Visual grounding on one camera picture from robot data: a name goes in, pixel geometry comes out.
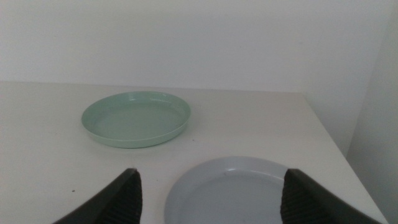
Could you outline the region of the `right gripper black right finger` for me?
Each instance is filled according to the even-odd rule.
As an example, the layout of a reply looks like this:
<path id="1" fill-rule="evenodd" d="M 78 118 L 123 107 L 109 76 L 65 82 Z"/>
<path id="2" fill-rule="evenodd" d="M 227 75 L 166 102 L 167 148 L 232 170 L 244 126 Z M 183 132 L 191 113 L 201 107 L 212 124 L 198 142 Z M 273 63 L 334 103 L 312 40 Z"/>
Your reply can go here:
<path id="1" fill-rule="evenodd" d="M 299 169 L 288 169 L 280 205 L 283 224 L 380 224 Z"/>

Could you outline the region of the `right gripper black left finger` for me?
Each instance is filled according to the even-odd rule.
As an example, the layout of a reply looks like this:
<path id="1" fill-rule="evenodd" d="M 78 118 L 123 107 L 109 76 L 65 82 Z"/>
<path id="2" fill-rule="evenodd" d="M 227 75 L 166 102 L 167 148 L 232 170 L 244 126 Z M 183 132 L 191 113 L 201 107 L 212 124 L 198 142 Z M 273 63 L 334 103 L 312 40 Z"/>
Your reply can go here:
<path id="1" fill-rule="evenodd" d="M 57 223 L 139 223 L 141 214 L 141 176 L 137 169 L 128 168 Z"/>

